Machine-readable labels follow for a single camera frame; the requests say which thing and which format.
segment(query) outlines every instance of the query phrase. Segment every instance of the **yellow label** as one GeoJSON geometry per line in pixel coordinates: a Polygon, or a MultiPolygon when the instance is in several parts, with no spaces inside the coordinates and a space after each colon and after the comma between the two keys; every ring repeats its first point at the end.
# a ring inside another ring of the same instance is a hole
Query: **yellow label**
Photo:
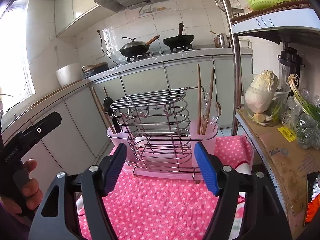
{"type": "Polygon", "coordinates": [[[278,128],[278,130],[289,142],[292,142],[296,139],[296,136],[294,135],[291,129],[288,129],[283,126],[278,128]]]}

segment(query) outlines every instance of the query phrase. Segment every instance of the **white bowl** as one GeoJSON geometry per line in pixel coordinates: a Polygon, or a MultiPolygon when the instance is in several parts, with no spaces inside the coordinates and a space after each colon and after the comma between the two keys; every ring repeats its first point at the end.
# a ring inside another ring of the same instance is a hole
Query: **white bowl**
{"type": "Polygon", "coordinates": [[[82,79],[80,63],[66,65],[57,70],[57,78],[62,87],[82,79]]]}

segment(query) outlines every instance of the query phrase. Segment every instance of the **stove burner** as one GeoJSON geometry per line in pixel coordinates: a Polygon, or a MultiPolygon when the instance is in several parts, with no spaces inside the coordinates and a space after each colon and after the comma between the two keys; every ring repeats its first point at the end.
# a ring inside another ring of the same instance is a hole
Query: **stove burner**
{"type": "Polygon", "coordinates": [[[183,50],[189,50],[189,49],[192,49],[192,44],[189,44],[188,46],[180,47],[180,48],[172,48],[172,47],[170,47],[170,51],[171,52],[183,51],[183,50]]]}
{"type": "Polygon", "coordinates": [[[139,60],[139,59],[143,59],[143,58],[147,58],[147,57],[150,57],[150,56],[152,56],[150,52],[143,53],[142,55],[128,57],[127,58],[127,62],[130,63],[130,62],[133,62],[133,61],[136,61],[136,60],[139,60]]]}

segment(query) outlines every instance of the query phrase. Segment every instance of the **blue gripper pad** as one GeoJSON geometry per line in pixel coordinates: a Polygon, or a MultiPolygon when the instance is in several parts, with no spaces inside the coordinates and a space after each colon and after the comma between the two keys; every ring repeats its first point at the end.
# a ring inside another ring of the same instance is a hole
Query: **blue gripper pad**
{"type": "Polygon", "coordinates": [[[207,150],[201,142],[197,142],[195,145],[195,158],[199,165],[200,171],[204,182],[207,185],[209,191],[211,191],[215,196],[218,195],[220,188],[218,186],[217,172],[212,166],[209,158],[216,157],[220,162],[219,158],[214,155],[209,155],[207,150]]]}
{"type": "Polygon", "coordinates": [[[99,164],[99,167],[102,169],[103,192],[105,196],[114,190],[126,158],[127,146],[120,143],[115,153],[104,157],[99,164]]]}

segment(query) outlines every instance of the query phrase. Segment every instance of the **pink cloth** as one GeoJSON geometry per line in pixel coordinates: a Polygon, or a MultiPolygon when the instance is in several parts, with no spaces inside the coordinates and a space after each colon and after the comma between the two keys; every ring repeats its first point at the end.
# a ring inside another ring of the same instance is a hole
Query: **pink cloth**
{"type": "MultiPolygon", "coordinates": [[[[250,162],[252,148],[243,136],[221,137],[215,154],[223,164],[236,168],[250,162]]],[[[203,181],[134,177],[123,171],[114,191],[103,199],[118,238],[125,240],[202,239],[217,201],[203,181]]],[[[243,201],[239,196],[238,203],[243,201]]],[[[243,205],[238,206],[235,230],[243,216],[243,205]]],[[[79,222],[83,237],[91,240],[83,208],[79,222]]]]}

